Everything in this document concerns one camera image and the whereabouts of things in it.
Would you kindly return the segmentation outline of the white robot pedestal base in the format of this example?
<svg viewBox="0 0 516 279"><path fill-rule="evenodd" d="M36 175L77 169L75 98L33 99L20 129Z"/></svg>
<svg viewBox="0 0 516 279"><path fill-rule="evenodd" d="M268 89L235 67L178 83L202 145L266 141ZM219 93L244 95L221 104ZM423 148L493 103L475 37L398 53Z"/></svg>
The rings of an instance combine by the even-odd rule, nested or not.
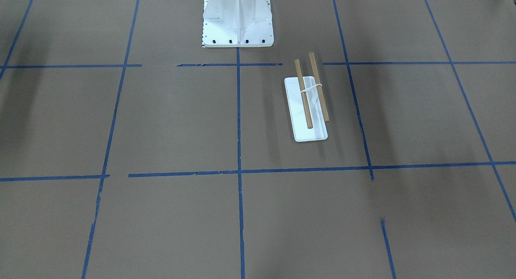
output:
<svg viewBox="0 0 516 279"><path fill-rule="evenodd" d="M271 0L204 0L203 5L203 47L273 46Z"/></svg>

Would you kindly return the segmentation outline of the white towel rack base tray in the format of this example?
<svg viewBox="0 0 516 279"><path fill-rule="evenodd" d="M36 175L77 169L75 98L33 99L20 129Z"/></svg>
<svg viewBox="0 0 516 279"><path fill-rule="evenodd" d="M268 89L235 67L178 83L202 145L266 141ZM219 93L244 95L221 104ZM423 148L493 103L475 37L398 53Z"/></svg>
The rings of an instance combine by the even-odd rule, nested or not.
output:
<svg viewBox="0 0 516 279"><path fill-rule="evenodd" d="M318 92L321 84L317 84L313 76L304 76L303 81L305 89L301 90L298 77L284 79L294 140L296 142L326 140L328 132Z"/></svg>

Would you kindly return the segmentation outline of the wooden rack rod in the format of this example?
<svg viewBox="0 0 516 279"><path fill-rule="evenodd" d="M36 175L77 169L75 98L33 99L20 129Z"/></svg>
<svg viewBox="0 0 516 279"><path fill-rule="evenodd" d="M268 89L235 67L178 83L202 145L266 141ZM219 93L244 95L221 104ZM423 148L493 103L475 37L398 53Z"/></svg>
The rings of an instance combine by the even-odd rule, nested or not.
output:
<svg viewBox="0 0 516 279"><path fill-rule="evenodd" d="M302 96L302 104L303 104L303 108L304 108L304 114L305 114L305 118L306 118L307 128L312 129L313 123L312 123L312 118L311 118L310 107L308 104L307 93L305 91L306 88L305 88L304 76L302 74L302 68L300 65L300 61L294 60L294 66L295 66L295 72L296 72L297 78L298 78L300 95Z"/></svg>
<svg viewBox="0 0 516 279"><path fill-rule="evenodd" d="M317 61L315 58L315 53L309 52L308 57L310 59L312 73L313 73L313 76L314 76L314 79L316 82L316 90L317 90L318 97L319 97L321 112L322 112L322 115L324 118L324 122L327 123L330 121L330 118L329 118L327 103L325 101L323 86L322 86L322 82L321 82L321 78L320 78L320 74L319 74L319 70L318 70L318 64L317 64Z"/></svg>

